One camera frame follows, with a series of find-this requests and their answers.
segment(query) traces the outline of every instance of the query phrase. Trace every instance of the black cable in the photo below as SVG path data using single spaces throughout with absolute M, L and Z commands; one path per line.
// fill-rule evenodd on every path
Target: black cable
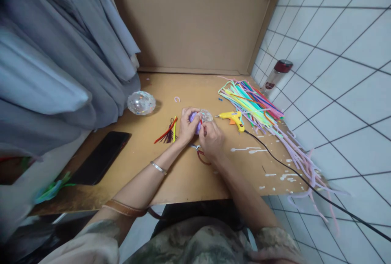
M 376 232 L 377 234 L 381 235 L 382 237 L 384 237 L 386 240 L 388 240 L 389 242 L 391 242 L 391 238 L 388 237 L 387 235 L 385 235 L 384 233 L 382 233 L 380 230 L 374 228 L 372 225 L 370 225 L 369 223 L 366 223 L 364 220 L 362 220 L 361 218 L 357 217 L 356 215 L 354 215 L 353 213 L 350 213 L 349 211 L 347 211 L 346 209 L 338 206 L 337 204 L 335 204 L 334 202 L 330 201 L 329 199 L 327 199 L 326 197 L 324 197 L 323 195 L 321 195 L 313 186 L 310 185 L 309 182 L 307 182 L 296 170 L 294 170 L 293 168 L 285 165 L 284 163 L 282 163 L 280 160 L 278 160 L 277 158 L 275 158 L 273 156 L 273 154 L 269 151 L 269 149 L 266 147 L 266 145 L 264 143 L 261 142 L 261 140 L 259 140 L 256 136 L 254 136 L 253 134 L 251 134 L 249 131 L 247 130 L 244 130 L 245 133 L 253 136 L 255 139 L 258 140 L 258 142 L 260 142 L 265 148 L 266 150 L 269 152 L 269 154 L 277 161 L 279 162 L 280 164 L 282 164 L 283 166 L 289 168 L 290 170 L 292 170 L 294 173 L 296 173 L 315 193 L 318 194 L 319 197 L 321 197 L 322 199 L 324 199 L 325 201 L 329 202 L 331 205 L 335 206 L 336 208 L 340 209 L 341 211 L 345 212 L 346 214 L 350 215 L 351 217 L 353 217 L 354 219 L 358 220 L 359 222 L 361 222 L 362 224 L 364 224 L 365 226 L 369 227 L 370 229 L 372 229 L 374 232 Z

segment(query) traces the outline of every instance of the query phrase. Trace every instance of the silver bangle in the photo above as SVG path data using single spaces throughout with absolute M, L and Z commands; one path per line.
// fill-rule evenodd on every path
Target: silver bangle
M 160 171 L 161 173 L 163 173 L 164 175 L 167 175 L 167 171 L 165 171 L 163 168 L 161 168 L 159 165 L 157 165 L 156 163 L 154 163 L 153 161 L 151 161 L 151 164 L 158 170 Z

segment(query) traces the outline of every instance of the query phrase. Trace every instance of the yellow glue gun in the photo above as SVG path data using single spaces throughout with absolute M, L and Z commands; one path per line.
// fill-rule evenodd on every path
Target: yellow glue gun
M 221 119 L 229 118 L 231 120 L 231 122 L 229 124 L 236 124 L 237 130 L 239 132 L 244 132 L 244 126 L 240 122 L 240 119 L 239 119 L 241 116 L 242 116 L 242 113 L 240 111 L 238 111 L 238 112 L 231 111 L 231 112 L 220 113 L 219 115 L 216 115 L 215 117 L 219 117 Z

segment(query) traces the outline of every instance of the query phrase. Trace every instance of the wooden table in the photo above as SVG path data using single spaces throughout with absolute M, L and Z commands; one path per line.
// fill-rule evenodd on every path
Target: wooden table
M 257 86 L 251 77 L 247 79 Z M 83 163 L 92 150 L 100 143 L 109 131 L 131 133 L 132 136 L 120 155 L 114 161 L 101 182 L 95 186 L 77 185 L 65 187 L 56 198 L 41 203 L 33 209 L 31 215 L 45 215 L 63 212 L 96 210 L 118 192 L 129 180 L 139 173 L 151 160 L 160 155 L 169 145 L 153 144 L 170 124 L 170 119 L 181 114 L 183 107 L 194 106 L 207 109 L 212 115 L 233 111 L 233 105 L 226 99 L 219 101 L 217 91 L 227 82 L 215 75 L 182 75 L 141 73 L 141 90 L 151 93 L 156 98 L 156 109 L 149 116 L 137 116 L 125 110 L 117 123 L 91 133 L 75 156 L 64 168 L 72 173 Z M 176 103 L 178 96 L 181 102 Z M 303 192 L 307 186 L 299 178 L 290 182 L 281 180 L 287 168 L 276 162 L 268 152 L 255 152 L 247 147 L 260 147 L 253 137 L 246 133 L 239 134 L 236 125 L 229 125 L 229 120 L 215 119 L 226 135 L 224 150 L 233 165 L 246 177 L 261 195 L 277 195 L 290 192 Z M 244 126 L 253 132 L 250 123 L 243 118 Z M 287 127 L 281 123 L 280 128 Z M 263 135 L 260 139 L 267 145 L 276 158 L 286 162 L 291 159 L 284 145 L 278 138 Z M 192 143 L 199 145 L 198 137 Z M 211 167 L 202 164 L 194 148 L 186 148 L 174 162 L 169 175 L 153 198 L 151 204 L 166 204 L 214 200 L 229 198 L 230 194 L 221 177 Z

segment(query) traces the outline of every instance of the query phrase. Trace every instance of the red bottle cap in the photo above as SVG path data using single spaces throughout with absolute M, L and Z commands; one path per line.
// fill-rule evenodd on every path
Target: red bottle cap
M 280 73 L 287 73 L 292 68 L 293 63 L 289 60 L 281 59 L 277 61 L 276 65 L 274 66 L 274 69 Z

